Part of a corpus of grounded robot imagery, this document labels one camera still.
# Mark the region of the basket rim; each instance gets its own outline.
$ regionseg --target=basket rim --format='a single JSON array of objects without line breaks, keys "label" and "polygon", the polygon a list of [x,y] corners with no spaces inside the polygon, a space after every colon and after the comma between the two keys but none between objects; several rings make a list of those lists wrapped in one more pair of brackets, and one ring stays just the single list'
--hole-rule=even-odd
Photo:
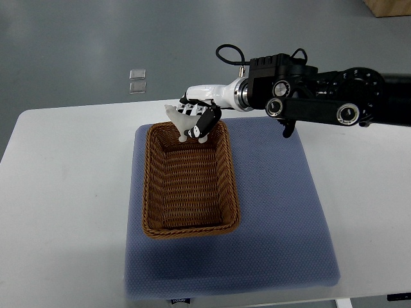
[{"label": "basket rim", "polygon": [[144,178],[143,178],[143,203],[142,203],[142,227],[143,232],[151,238],[154,239],[171,239],[179,237],[191,237],[191,236],[204,236],[204,235],[217,235],[226,234],[233,231],[240,224],[240,201],[238,198],[236,179],[234,174],[234,164],[232,161],[231,144],[229,139],[229,132],[227,125],[223,121],[218,121],[216,126],[213,128],[219,129],[222,133],[220,138],[222,138],[221,146],[226,149],[226,156],[224,163],[228,165],[229,170],[229,190],[232,192],[230,194],[231,201],[229,202],[229,210],[231,213],[231,219],[229,223],[216,226],[206,226],[206,227],[182,227],[182,228],[161,228],[154,229],[148,224],[148,205],[149,205],[149,185],[152,173],[150,172],[152,167],[152,147],[151,142],[153,141],[153,135],[157,129],[164,129],[174,127],[172,122],[162,122],[153,124],[147,131],[146,134],[146,148],[145,148],[145,160],[144,160]]}]

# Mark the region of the brown woven basket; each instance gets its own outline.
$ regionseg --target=brown woven basket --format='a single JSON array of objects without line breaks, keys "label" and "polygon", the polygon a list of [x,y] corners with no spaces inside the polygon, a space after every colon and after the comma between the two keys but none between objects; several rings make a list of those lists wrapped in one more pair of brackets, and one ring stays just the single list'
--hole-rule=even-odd
[{"label": "brown woven basket", "polygon": [[143,230],[154,239],[226,234],[240,223],[229,133],[219,121],[200,144],[172,122],[146,136]]}]

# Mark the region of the blue mat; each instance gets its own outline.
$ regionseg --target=blue mat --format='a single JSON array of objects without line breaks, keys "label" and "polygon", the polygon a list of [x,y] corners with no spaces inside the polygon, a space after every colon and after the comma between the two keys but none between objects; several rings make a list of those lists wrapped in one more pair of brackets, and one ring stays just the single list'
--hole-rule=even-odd
[{"label": "blue mat", "polygon": [[269,117],[224,119],[241,207],[225,235],[150,239],[141,228],[145,136],[136,131],[125,288],[130,300],[310,286],[339,278],[328,226],[297,132]]}]

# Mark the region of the gray floor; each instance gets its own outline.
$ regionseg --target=gray floor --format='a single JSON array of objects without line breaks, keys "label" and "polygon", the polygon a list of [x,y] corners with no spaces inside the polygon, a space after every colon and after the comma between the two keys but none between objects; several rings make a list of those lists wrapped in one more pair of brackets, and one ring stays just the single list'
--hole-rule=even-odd
[{"label": "gray floor", "polygon": [[[0,0],[0,158],[27,109],[179,98],[191,85],[233,81],[237,68],[214,55],[224,43],[247,59],[303,47],[320,71],[411,73],[411,17],[377,19],[362,0]],[[128,93],[133,68],[146,69],[144,94]]]}]

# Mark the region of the robotic arm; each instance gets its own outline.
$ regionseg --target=robotic arm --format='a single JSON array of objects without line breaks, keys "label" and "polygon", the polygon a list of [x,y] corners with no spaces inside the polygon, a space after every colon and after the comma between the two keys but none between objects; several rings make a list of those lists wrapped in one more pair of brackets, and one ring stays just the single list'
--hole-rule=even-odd
[{"label": "robotic arm", "polygon": [[[220,56],[222,48],[230,47],[241,55],[240,62]],[[296,58],[297,53],[304,58]],[[218,58],[239,65],[240,77],[229,85],[190,87],[177,110],[189,114],[198,105],[201,117],[197,125],[184,132],[190,137],[203,137],[221,117],[221,109],[248,112],[265,109],[268,116],[284,125],[288,138],[296,121],[309,121],[341,126],[371,123],[411,126],[411,74],[380,74],[372,69],[354,67],[345,71],[318,73],[306,65],[303,49],[290,56],[283,53],[244,60],[241,50],[221,45]],[[249,77],[243,76],[249,65]]]}]

